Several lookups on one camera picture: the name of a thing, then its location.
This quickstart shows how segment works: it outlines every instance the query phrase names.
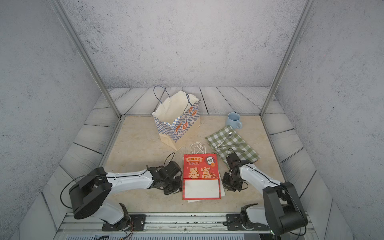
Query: wire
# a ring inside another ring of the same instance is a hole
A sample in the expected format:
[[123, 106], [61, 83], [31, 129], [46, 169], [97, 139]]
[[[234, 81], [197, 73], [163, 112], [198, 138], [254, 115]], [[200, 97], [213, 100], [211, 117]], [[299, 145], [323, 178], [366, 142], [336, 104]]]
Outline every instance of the wire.
[[65, 187], [61, 190], [61, 193], [60, 193], [60, 201], [61, 201], [61, 204], [63, 204], [64, 207], [67, 207], [67, 208], [69, 208], [69, 209], [72, 209], [71, 207], [69, 207], [69, 206], [67, 206], [67, 205], [64, 204], [63, 199], [62, 199], [62, 195], [63, 195], [64, 190], [65, 190], [65, 189], [66, 189], [66, 188], [67, 188], [73, 181], [75, 181], [75, 180], [78, 179], [78, 178], [86, 177], [86, 176], [105, 177], [105, 178], [135, 177], [135, 176], [143, 175], [144, 173], [136, 174], [136, 175], [129, 175], [129, 176], [119, 176], [119, 177], [116, 177], [116, 176], [115, 176], [115, 177], [107, 177], [107, 176], [96, 175], [96, 174], [86, 174], [86, 175], [81, 175], [81, 176], [79, 176], [79, 177], [73, 179], [72, 181], [70, 181], [70, 182], [69, 182], [67, 185], [65, 185]]
[[296, 238], [296, 240], [298, 240], [299, 239], [299, 237], [300, 236], [302, 236], [302, 235], [300, 235], [301, 234], [301, 228], [299, 228], [299, 234], [295, 234], [295, 235], [297, 235], [297, 238]]
[[120, 231], [125, 232], [125, 237], [121, 238], [120, 240], [127, 239], [128, 238], [128, 233], [126, 231], [124, 231], [124, 230], [121, 230], [121, 229], [120, 229]]
[[245, 189], [248, 188], [248, 183], [246, 183], [246, 182], [244, 182], [244, 183], [247, 185], [247, 187], [246, 188], [242, 188], [241, 190], [245, 190]]
[[173, 156], [172, 156], [172, 158], [170, 159], [170, 161], [172, 161], [173, 157], [175, 156], [175, 153], [174, 153], [174, 152], [171, 153], [170, 155], [168, 155], [168, 157], [167, 157], [166, 160], [164, 161], [164, 164], [163, 164], [164, 167], [165, 167], [165, 165], [166, 165], [166, 161], [167, 161], [167, 159], [168, 159], [169, 156], [171, 156], [172, 154], [173, 154]]
[[109, 236], [102, 236], [102, 237], [99, 237], [99, 238], [96, 239], [96, 240], [102, 240], [102, 239], [109, 239]]
[[250, 169], [252, 169], [252, 170], [254, 170], [254, 171], [260, 173], [260, 174], [263, 175], [266, 179], [268, 179], [269, 182], [271, 182], [271, 183], [273, 183], [273, 184], [276, 184], [277, 186], [279, 186], [280, 188], [282, 188], [282, 189], [289, 195], [289, 197], [291, 198], [292, 202], [295, 204], [296, 208], [299, 210], [299, 213], [300, 213], [300, 215], [301, 215], [301, 218], [303, 219], [304, 227], [305, 227], [305, 231], [304, 231], [303, 234], [301, 234], [301, 228], [300, 228], [299, 234], [296, 234], [296, 233], [293, 233], [293, 232], [290, 232], [290, 233], [293, 234], [293, 235], [299, 236], [299, 237], [300, 237], [300, 236], [304, 236], [304, 235], [307, 233], [307, 225], [305, 225], [305, 218], [304, 218], [303, 214], [301, 213], [301, 210], [300, 210], [299, 207], [297, 206], [296, 202], [293, 200], [292, 196], [291, 196], [291, 195], [289, 194], [289, 192], [287, 191], [287, 189], [285, 189], [285, 188], [284, 188], [282, 185], [280, 185], [280, 184], [277, 184], [277, 183], [275, 183], [275, 182], [272, 182], [272, 181], [270, 180], [269, 177], [267, 177], [266, 175], [264, 175], [264, 174], [262, 174], [261, 172], [257, 171], [256, 169], [254, 169], [254, 168], [252, 168], [252, 167], [250, 167], [250, 166], [248, 166], [248, 165], [243, 165], [243, 166], [247, 166], [247, 167], [249, 167]]
[[235, 152], [235, 150], [233, 150], [232, 148], [228, 148], [228, 150], [227, 150], [227, 156], [229, 156], [229, 150], [232, 150], [232, 152]]

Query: metal rail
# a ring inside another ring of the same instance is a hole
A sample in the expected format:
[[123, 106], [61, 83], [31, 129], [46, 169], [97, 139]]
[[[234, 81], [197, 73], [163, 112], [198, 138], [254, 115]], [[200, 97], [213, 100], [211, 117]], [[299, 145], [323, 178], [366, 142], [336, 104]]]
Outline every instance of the metal rail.
[[[148, 233], [249, 233], [247, 230], [228, 231], [223, 225], [226, 222], [226, 214], [233, 212], [191, 212], [191, 213], [132, 213], [146, 214], [145, 227], [142, 232], [136, 234]], [[313, 224], [307, 214], [308, 225], [307, 232], [315, 233]], [[103, 221], [88, 217], [85, 219], [74, 219], [73, 213], [67, 213], [61, 223], [57, 234], [112, 234], [119, 232], [102, 232]], [[269, 230], [255, 230], [253, 233], [270, 233]]]
[[107, 159], [109, 157], [109, 154], [112, 151], [113, 145], [115, 144], [116, 138], [119, 135], [121, 127], [123, 126], [124, 120], [125, 120], [125, 115], [122, 115], [121, 118], [117, 121], [117, 123], [115, 125], [115, 129], [114, 129], [111, 137], [109, 138], [109, 142], [107, 144], [107, 147], [105, 148], [105, 151], [101, 157], [99, 167], [104, 167], [105, 164], [107, 163]]
[[96, 84], [99, 86], [101, 92], [104, 94], [108, 104], [111, 106], [116, 116], [120, 119], [121, 117], [120, 111], [116, 107], [111, 95], [109, 94], [108, 89], [105, 87], [103, 81], [101, 80], [101, 77], [97, 72], [94, 64], [92, 63], [92, 60], [90, 59], [89, 55], [87, 54], [84, 48], [84, 45], [82, 44], [79, 36], [77, 35], [76, 31], [74, 30], [71, 24], [71, 21], [69, 20], [67, 14], [65, 13], [65, 10], [62, 4], [60, 3], [60, 0], [50, 0], [50, 3], [57, 17], [59, 18], [61, 24], [63, 25], [65, 31], [68, 33], [68, 36], [71, 38], [73, 44], [75, 45], [77, 51], [79, 52], [81, 58], [83, 59], [84, 64], [87, 66]]
[[307, 22], [309, 15], [312, 12], [315, 1], [316, 0], [307, 0], [307, 2], [304, 5], [304, 9], [303, 9], [301, 16], [299, 18], [299, 22], [296, 25], [295, 31], [293, 32], [293, 35], [291, 37], [291, 41], [290, 41], [288, 48], [285, 52], [283, 60], [281, 61], [281, 64], [279, 66], [279, 69], [277, 70], [276, 76], [275, 76], [275, 78], [271, 84], [271, 88], [269, 89], [268, 95], [266, 96], [266, 100], [265, 100], [264, 105], [262, 107], [262, 111], [260, 112], [261, 118], [264, 116], [266, 110], [268, 109], [269, 103], [271, 102], [273, 95], [275, 94], [276, 89], [279, 86], [279, 83], [283, 77], [285, 69], [288, 66], [288, 63], [292, 57], [293, 51], [295, 50], [295, 46], [296, 46], [297, 42], [299, 41], [300, 36], [304, 30], [305, 23]]

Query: bag handle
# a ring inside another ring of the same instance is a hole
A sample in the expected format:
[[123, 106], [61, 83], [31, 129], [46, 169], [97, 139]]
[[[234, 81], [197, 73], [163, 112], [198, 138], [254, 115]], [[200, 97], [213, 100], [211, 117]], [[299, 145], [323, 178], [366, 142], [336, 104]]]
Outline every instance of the bag handle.
[[165, 90], [165, 92], [168, 94], [168, 96], [169, 96], [169, 93], [167, 92], [166, 88], [163, 87], [163, 86], [157, 85], [157, 86], [154, 86], [154, 87], [153, 87], [153, 94], [155, 94], [155, 97], [160, 101], [161, 104], [163, 104], [163, 102], [156, 96], [156, 93], [155, 93], [155, 88], [156, 88], [156, 87], [164, 88], [164, 90]]
[[[188, 103], [189, 103], [189, 105], [192, 106], [191, 102], [189, 101], [189, 94], [188, 94], [188, 93], [187, 93], [187, 99], [188, 99]], [[183, 112], [183, 113], [185, 113], [185, 110], [186, 110], [187, 107], [188, 107], [188, 103], [187, 103], [187, 105], [185, 106], [185, 108], [184, 108], [184, 112]]]

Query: metal bracket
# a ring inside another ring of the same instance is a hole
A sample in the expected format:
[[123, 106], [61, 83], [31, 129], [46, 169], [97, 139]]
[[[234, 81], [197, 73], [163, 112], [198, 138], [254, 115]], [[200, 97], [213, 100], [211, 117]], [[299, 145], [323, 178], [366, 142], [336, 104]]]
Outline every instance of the metal bracket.
[[254, 223], [251, 229], [245, 228], [240, 214], [227, 214], [226, 223], [229, 231], [244, 231], [244, 229], [248, 231], [269, 231], [269, 227], [261, 223]]
[[[145, 214], [132, 214], [130, 215], [131, 222], [133, 224], [133, 231], [134, 232], [142, 232], [144, 231], [144, 225], [145, 225]], [[107, 222], [104, 222], [103, 227], [101, 228], [103, 232], [114, 232], [114, 231], [120, 231], [120, 229], [116, 225], [109, 224]], [[129, 232], [131, 231], [131, 225], [128, 225], [128, 228], [125, 229], [125, 231]]]

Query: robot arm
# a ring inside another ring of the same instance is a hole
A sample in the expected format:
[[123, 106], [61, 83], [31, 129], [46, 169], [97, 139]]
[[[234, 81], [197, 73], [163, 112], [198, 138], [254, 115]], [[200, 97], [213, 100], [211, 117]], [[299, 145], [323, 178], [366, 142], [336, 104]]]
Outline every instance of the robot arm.
[[75, 219], [98, 217], [115, 230], [129, 225], [129, 215], [123, 204], [106, 199], [109, 194], [157, 188], [165, 195], [182, 191], [182, 171], [173, 161], [166, 166], [148, 167], [139, 172], [111, 173], [102, 167], [91, 171], [69, 189]]
[[223, 176], [223, 186], [229, 191], [241, 191], [244, 181], [263, 194], [264, 207], [251, 204], [240, 213], [242, 225], [247, 230], [255, 223], [262, 223], [276, 235], [282, 235], [308, 224], [304, 208], [293, 184], [280, 182], [260, 171], [248, 160], [241, 161], [236, 153], [227, 156], [230, 173]]

